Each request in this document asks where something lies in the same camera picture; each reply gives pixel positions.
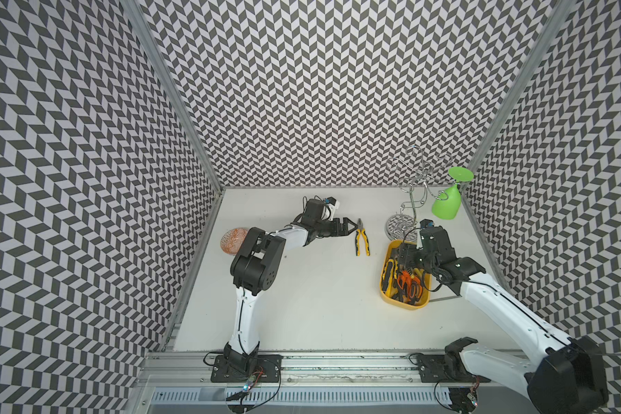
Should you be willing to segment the large yellow black pliers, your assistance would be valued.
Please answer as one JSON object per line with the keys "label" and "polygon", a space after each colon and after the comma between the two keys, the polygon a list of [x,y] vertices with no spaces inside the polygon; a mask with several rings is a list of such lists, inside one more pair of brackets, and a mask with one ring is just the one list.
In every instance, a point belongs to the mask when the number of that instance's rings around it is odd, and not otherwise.
{"label": "large yellow black pliers", "polygon": [[355,254],[357,256],[365,255],[370,256],[370,243],[367,236],[367,232],[365,230],[362,219],[358,219],[357,221],[357,229],[355,235]]}

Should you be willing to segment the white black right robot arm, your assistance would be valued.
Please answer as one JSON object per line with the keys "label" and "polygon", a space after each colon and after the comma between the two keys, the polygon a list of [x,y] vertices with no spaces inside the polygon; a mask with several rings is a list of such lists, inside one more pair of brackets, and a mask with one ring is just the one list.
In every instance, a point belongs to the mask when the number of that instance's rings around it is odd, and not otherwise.
{"label": "white black right robot arm", "polygon": [[522,395],[540,413],[591,413],[609,400],[600,346],[573,338],[538,317],[469,257],[458,257],[448,232],[425,219],[398,257],[407,269],[436,278],[478,308],[519,345],[521,357],[482,346],[469,336],[447,345],[439,363],[442,381],[487,379]]}

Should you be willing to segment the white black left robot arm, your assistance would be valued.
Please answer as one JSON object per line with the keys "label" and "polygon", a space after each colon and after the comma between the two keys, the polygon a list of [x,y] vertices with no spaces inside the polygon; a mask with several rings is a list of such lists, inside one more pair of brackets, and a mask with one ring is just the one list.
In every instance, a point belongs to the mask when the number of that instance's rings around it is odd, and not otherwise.
{"label": "white black left robot arm", "polygon": [[236,318],[223,353],[229,369],[245,375],[256,369],[260,339],[255,307],[259,294],[274,284],[285,253],[317,239],[350,236],[362,229],[360,219],[336,217],[338,207],[335,198],[308,199],[303,211],[284,228],[273,232],[257,227],[248,230],[230,266],[236,287]]}

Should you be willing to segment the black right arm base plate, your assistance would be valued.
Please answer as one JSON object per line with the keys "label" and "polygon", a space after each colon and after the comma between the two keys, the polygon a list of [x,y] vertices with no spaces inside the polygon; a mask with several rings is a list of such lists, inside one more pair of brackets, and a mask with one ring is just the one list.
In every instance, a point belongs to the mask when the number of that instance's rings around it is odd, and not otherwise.
{"label": "black right arm base plate", "polygon": [[449,355],[426,355],[413,353],[408,356],[420,375],[422,383],[490,383],[490,379],[471,374],[459,357]]}

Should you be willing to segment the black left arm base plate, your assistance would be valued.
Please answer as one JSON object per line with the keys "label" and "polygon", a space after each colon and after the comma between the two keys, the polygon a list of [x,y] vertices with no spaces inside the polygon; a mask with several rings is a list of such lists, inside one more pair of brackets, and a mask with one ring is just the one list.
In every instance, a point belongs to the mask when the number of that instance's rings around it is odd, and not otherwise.
{"label": "black left arm base plate", "polygon": [[281,378],[281,355],[259,355],[245,357],[219,355],[212,363],[212,383],[244,384],[247,380],[258,383],[278,383]]}

